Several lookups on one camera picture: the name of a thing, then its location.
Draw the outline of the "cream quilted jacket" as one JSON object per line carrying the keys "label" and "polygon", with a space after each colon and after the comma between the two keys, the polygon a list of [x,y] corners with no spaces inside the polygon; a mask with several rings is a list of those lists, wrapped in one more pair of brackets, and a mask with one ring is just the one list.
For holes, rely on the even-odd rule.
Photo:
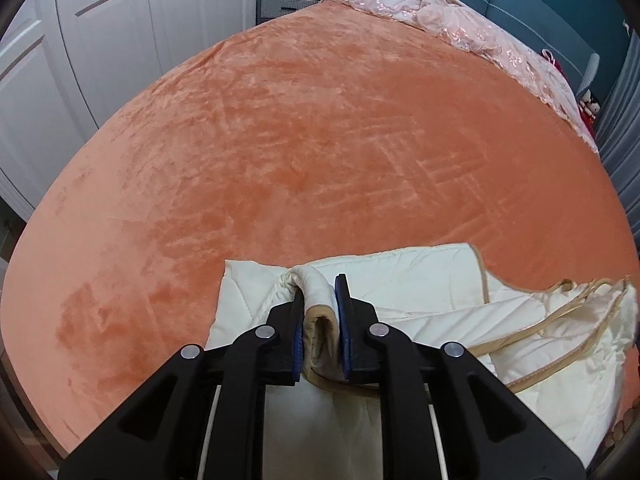
{"label": "cream quilted jacket", "polygon": [[586,478],[637,314],[626,278],[519,288],[468,244],[229,260],[207,344],[241,369],[241,414],[224,437],[217,394],[204,460],[256,456],[263,479]]}

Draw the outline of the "orange plush bed blanket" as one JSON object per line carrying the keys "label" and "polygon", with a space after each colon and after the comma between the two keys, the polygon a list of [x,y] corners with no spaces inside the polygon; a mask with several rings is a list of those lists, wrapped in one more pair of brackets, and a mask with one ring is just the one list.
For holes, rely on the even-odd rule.
{"label": "orange plush bed blanket", "polygon": [[67,453],[205,341],[227,260],[454,242],[528,289],[639,275],[598,155],[548,105],[420,29],[322,2],[190,58],[90,139],[17,243],[2,339]]}

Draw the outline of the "red pillow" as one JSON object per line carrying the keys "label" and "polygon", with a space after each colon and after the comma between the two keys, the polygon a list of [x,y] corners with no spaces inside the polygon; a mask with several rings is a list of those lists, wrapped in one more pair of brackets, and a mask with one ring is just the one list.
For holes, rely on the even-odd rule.
{"label": "red pillow", "polygon": [[[562,65],[555,58],[551,50],[547,48],[543,48],[540,51],[540,55],[546,61],[551,63],[558,70],[558,72],[563,76],[565,80],[568,80],[568,77],[566,76],[566,73],[564,72]],[[594,130],[594,123],[596,122],[596,120],[592,120],[590,117],[587,117],[586,115],[582,114],[578,105],[578,101],[582,96],[582,94],[585,92],[585,90],[590,89],[590,86],[594,81],[594,77],[597,75],[599,66],[600,66],[600,55],[598,55],[597,52],[592,52],[589,57],[587,67],[585,69],[585,73],[582,75],[582,81],[580,82],[577,90],[574,92],[574,98],[576,101],[576,105],[578,107],[579,116],[580,118],[582,118],[582,122],[584,123],[586,129],[588,130],[590,136],[593,139],[596,138],[596,130]]]}

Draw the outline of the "grey blue curtain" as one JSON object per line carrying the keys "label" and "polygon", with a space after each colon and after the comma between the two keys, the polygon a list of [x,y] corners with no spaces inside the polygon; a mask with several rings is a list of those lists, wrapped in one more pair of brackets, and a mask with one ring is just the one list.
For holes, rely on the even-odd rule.
{"label": "grey blue curtain", "polygon": [[601,162],[639,248],[639,36],[631,34],[626,58],[597,120]]}

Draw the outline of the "plush toy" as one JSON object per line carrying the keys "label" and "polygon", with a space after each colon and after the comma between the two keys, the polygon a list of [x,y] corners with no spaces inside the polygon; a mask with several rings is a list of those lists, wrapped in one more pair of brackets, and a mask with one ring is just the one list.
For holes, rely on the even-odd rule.
{"label": "plush toy", "polygon": [[595,120],[600,113],[600,102],[594,96],[590,89],[586,89],[578,101],[578,105],[582,114]]}

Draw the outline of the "pink sequined quilt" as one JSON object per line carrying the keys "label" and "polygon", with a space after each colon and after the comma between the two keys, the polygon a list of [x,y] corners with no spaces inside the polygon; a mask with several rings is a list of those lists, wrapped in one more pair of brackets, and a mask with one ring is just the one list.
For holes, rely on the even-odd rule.
{"label": "pink sequined quilt", "polygon": [[460,0],[330,0],[421,29],[461,51],[484,58],[515,79],[570,124],[591,151],[598,150],[570,84],[558,70],[510,32]]}

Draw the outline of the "white wardrobe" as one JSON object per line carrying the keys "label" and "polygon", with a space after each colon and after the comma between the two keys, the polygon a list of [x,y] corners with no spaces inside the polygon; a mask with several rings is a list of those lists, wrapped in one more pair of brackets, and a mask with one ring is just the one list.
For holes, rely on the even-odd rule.
{"label": "white wardrobe", "polygon": [[256,0],[25,0],[1,43],[1,195],[28,218],[108,118]]}

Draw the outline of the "grey nightstand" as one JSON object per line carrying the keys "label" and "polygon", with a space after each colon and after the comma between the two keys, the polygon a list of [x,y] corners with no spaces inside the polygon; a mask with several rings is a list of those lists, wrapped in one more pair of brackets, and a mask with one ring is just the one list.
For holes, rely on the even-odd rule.
{"label": "grey nightstand", "polygon": [[256,0],[256,25],[303,10],[320,0]]}

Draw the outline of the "blue upholstered headboard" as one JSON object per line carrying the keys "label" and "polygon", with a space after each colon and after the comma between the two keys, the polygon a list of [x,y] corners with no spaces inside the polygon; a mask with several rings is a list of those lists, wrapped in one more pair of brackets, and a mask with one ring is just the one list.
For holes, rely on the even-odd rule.
{"label": "blue upholstered headboard", "polygon": [[549,50],[576,96],[596,78],[600,55],[542,0],[460,0],[534,51]]}

